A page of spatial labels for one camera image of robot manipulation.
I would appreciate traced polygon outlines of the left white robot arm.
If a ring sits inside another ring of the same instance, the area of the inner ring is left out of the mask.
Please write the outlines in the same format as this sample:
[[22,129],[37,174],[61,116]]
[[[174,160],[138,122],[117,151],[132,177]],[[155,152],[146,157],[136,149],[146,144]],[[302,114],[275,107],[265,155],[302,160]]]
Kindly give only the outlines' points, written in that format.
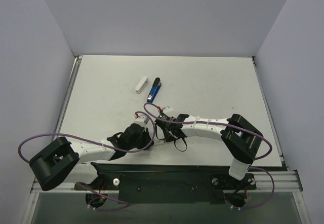
[[29,161],[40,187],[49,191],[65,181],[87,183],[92,189],[104,184],[104,176],[91,164],[94,161],[112,161],[130,151],[142,151],[154,145],[149,130],[133,123],[124,132],[118,132],[98,144],[71,142],[61,136],[52,141]]

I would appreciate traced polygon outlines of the blue and black stapler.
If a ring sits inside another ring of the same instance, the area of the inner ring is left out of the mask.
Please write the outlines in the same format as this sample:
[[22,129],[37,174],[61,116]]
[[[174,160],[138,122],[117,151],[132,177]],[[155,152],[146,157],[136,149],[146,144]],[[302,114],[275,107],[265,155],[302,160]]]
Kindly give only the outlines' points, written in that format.
[[156,95],[158,94],[159,90],[161,88],[161,80],[159,77],[155,78],[153,84],[152,84],[152,87],[149,91],[149,94],[146,98],[146,102],[150,102],[150,103],[153,103]]

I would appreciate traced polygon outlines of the white stapler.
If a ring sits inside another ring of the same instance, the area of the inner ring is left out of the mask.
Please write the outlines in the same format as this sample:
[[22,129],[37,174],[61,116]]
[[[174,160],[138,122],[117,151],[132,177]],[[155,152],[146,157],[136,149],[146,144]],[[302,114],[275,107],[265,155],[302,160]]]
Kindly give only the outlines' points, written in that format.
[[140,94],[144,88],[146,87],[148,83],[148,77],[147,76],[143,76],[140,81],[138,82],[138,84],[135,86],[135,92],[137,94]]

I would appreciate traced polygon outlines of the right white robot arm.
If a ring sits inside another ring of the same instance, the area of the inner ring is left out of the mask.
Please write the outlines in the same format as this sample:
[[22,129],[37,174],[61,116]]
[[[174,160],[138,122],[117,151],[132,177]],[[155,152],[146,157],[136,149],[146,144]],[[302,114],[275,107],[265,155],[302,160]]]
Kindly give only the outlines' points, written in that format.
[[188,137],[203,137],[224,142],[233,156],[226,175],[226,182],[232,188],[244,183],[245,175],[255,161],[262,141],[256,136],[261,132],[239,114],[233,114],[228,119],[215,120],[188,114],[169,117],[160,113],[155,123],[162,129],[166,142]]

